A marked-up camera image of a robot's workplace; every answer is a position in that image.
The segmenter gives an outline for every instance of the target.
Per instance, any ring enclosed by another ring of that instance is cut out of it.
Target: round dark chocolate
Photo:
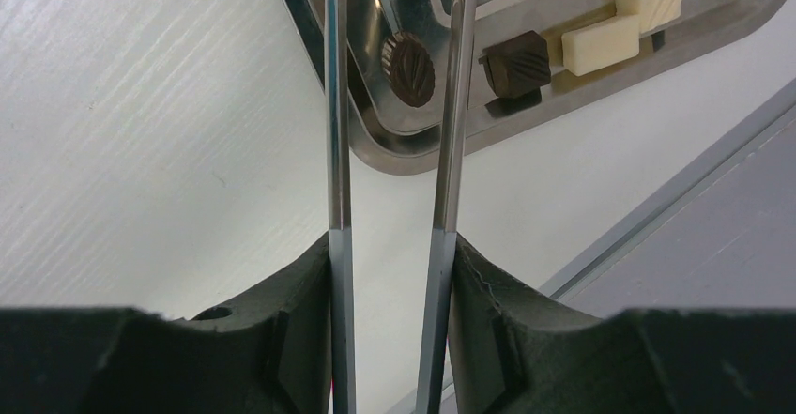
[[[399,32],[388,38],[381,67],[392,92],[409,106],[421,107],[434,95],[434,63],[416,36]]]

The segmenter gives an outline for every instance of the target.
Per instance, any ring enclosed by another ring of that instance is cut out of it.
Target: screw hole
[[[232,315],[232,310],[229,308],[224,308],[223,306],[215,306],[209,309],[205,309],[199,315],[193,318],[193,320],[218,320],[220,318],[225,318]]]

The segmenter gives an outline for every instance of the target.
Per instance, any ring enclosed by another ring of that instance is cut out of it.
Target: metal tong
[[[476,5],[477,0],[452,0],[451,5],[451,46],[423,314],[417,413],[437,413],[442,392]],[[328,108],[331,350],[335,414],[356,412],[346,13],[347,0],[326,0],[324,75]]]
[[[451,46],[448,51],[448,77],[436,173],[416,413],[436,414],[441,402],[477,2],[451,1]]]

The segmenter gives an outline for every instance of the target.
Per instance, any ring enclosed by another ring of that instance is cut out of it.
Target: stainless steel tray
[[[490,146],[742,38],[785,0],[683,0],[682,14],[641,40],[639,56],[576,77],[561,65],[560,35],[615,14],[614,0],[479,0],[467,114],[467,152]],[[436,167],[450,0],[348,0],[351,147],[375,169],[413,175]],[[285,0],[320,78],[323,0]],[[552,82],[533,97],[498,99],[475,64],[492,45],[537,31],[547,39]],[[435,68],[435,92],[420,108],[403,103],[382,68],[393,34],[415,36]]]

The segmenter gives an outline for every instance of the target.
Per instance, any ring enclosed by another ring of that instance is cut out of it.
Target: chocolate
[[[399,32],[388,38],[381,68],[392,92],[409,106],[421,107],[434,95],[434,63],[416,36]]]
[[[536,31],[491,46],[484,53],[479,61],[486,81],[500,98],[519,98],[550,84],[547,41]]]

